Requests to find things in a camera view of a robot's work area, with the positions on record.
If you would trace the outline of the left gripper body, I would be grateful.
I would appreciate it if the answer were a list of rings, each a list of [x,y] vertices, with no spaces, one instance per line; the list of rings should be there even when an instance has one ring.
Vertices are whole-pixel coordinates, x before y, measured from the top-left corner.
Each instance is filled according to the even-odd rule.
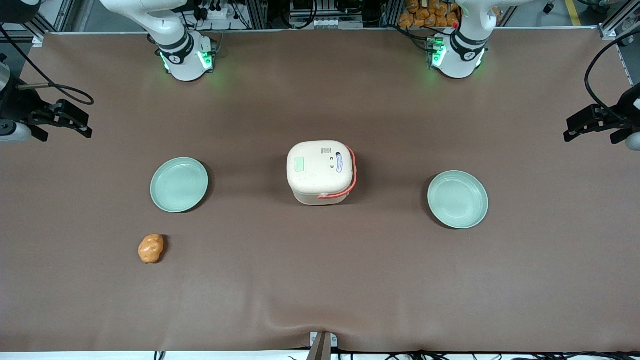
[[[611,144],[624,142],[631,151],[640,150],[640,84],[625,91],[613,107],[622,117],[619,129],[611,134]]]

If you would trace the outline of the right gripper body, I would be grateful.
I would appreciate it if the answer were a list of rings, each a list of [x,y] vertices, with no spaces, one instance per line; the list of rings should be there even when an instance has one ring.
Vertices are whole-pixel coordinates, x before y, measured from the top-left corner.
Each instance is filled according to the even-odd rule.
[[[2,92],[0,103],[0,141],[25,142],[32,130],[23,123],[35,109],[35,92]]]

